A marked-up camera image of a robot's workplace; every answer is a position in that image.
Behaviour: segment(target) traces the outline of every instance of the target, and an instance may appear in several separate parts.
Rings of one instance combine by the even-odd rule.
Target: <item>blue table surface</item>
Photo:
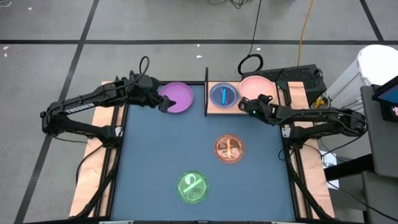
[[[204,87],[191,86],[194,101],[180,114],[130,106],[121,153],[112,220],[293,221],[287,170],[278,126],[245,115],[204,116]],[[238,135],[242,160],[222,163],[214,143]],[[176,194],[177,179],[199,170],[207,198],[190,205]]]

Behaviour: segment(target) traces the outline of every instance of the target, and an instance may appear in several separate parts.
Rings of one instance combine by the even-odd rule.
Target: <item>black table frame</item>
[[[161,85],[166,85],[172,82],[182,82],[185,83],[187,85],[202,85],[206,90],[208,89],[208,68],[206,68],[206,73],[205,73],[205,80],[204,81],[162,81],[160,82]],[[284,100],[286,102],[287,106],[290,106],[291,104],[291,99],[290,99],[290,92],[289,92],[289,87],[287,85],[287,82],[276,82],[275,83],[277,89],[282,89],[284,91]],[[207,92],[205,91],[205,111],[204,111],[204,115],[207,116],[207,107],[208,107],[208,98],[207,98]],[[128,112],[128,106],[124,106],[123,107],[123,116],[122,116],[122,123],[121,123],[121,127],[122,129],[124,129],[126,127],[126,118],[127,118],[127,112]],[[116,120],[118,117],[118,112],[121,109],[120,106],[115,106],[114,107],[114,111],[113,111],[113,117],[112,117],[112,121],[111,121],[111,125],[116,127]],[[304,205],[305,205],[305,211],[306,211],[306,215],[309,218],[302,218],[301,214],[300,214],[300,210],[299,210],[299,203],[298,203],[298,198],[297,198],[297,192],[296,192],[296,188],[295,188],[295,182],[293,180],[293,173],[291,173],[289,171],[289,165],[288,163],[291,162],[290,160],[290,154],[289,154],[289,148],[287,147],[287,142],[285,139],[282,138],[282,144],[284,146],[284,156],[285,156],[285,163],[287,166],[287,174],[288,174],[288,178],[289,178],[289,186],[290,186],[290,193],[291,193],[291,197],[292,197],[292,206],[293,206],[293,210],[294,210],[294,215],[295,215],[295,221],[296,222],[300,222],[300,223],[319,223],[319,224],[356,224],[355,222],[340,222],[338,220],[319,220],[319,219],[314,219],[312,216],[312,209],[307,201],[307,199],[304,197]],[[118,154],[121,153],[122,150],[122,146],[118,149],[119,151],[116,152]],[[106,154],[104,157],[104,162],[103,162],[103,166],[102,166],[102,172],[101,172],[101,178],[100,178],[100,183],[103,182],[105,176],[106,176],[106,172],[108,169],[108,165],[111,162],[110,158],[111,158],[111,150],[112,149],[107,149],[106,150]],[[305,175],[304,175],[304,169],[303,169],[303,164],[302,164],[302,160],[301,160],[301,155],[300,155],[300,150],[295,150],[294,151],[295,154],[295,159],[296,159],[296,164],[297,164],[297,170],[298,170],[298,175],[300,177],[300,180],[302,181],[302,183],[304,185],[306,185],[305,183]],[[106,206],[106,214],[105,216],[100,216],[99,215],[99,210],[100,210],[100,206],[101,206],[101,200],[102,198],[99,200],[99,202],[97,203],[97,206],[94,208],[94,214],[93,217],[89,217],[89,218],[72,218],[72,219],[67,219],[67,220],[52,220],[52,221],[44,221],[44,222],[33,222],[34,224],[64,224],[64,223],[76,223],[76,224],[99,224],[100,222],[108,222],[108,221],[112,221],[111,220],[111,213],[112,213],[112,209],[113,209],[113,198],[114,198],[114,193],[115,193],[115,185],[116,185],[116,180],[117,180],[117,176],[118,176],[118,166],[119,166],[119,160],[120,157],[116,157],[117,161],[117,167],[116,167],[116,173],[115,173],[115,177],[114,179],[111,181],[110,183],[110,191],[109,191],[109,197],[108,197],[108,203]],[[134,220],[134,222],[129,222],[130,224],[136,224],[136,223],[192,223],[192,224],[200,224],[200,223],[275,223],[275,222],[251,222],[251,221],[246,221],[246,222],[229,222],[229,221],[225,221],[225,222],[213,222],[213,221],[209,221],[209,220],[195,220],[195,221],[136,221]]]

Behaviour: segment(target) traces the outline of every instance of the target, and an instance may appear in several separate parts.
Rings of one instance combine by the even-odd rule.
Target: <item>petri dish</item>
[[[210,90],[210,99],[219,107],[230,107],[238,99],[238,91],[229,83],[217,83]]]
[[[200,203],[207,196],[208,186],[205,175],[197,170],[188,170],[178,178],[177,195],[185,203]]]
[[[237,135],[223,134],[215,142],[214,153],[224,163],[236,163],[243,158],[243,141]]]

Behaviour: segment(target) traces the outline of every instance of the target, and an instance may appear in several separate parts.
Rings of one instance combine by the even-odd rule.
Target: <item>white cylinder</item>
[[[383,85],[398,75],[398,51],[384,45],[369,45],[326,91],[332,107],[361,107],[361,86]]]

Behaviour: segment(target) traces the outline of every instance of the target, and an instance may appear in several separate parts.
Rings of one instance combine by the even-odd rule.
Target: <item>pink bowl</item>
[[[257,99],[260,94],[272,96],[275,99],[275,85],[264,77],[253,75],[241,81],[239,94],[249,100]]]

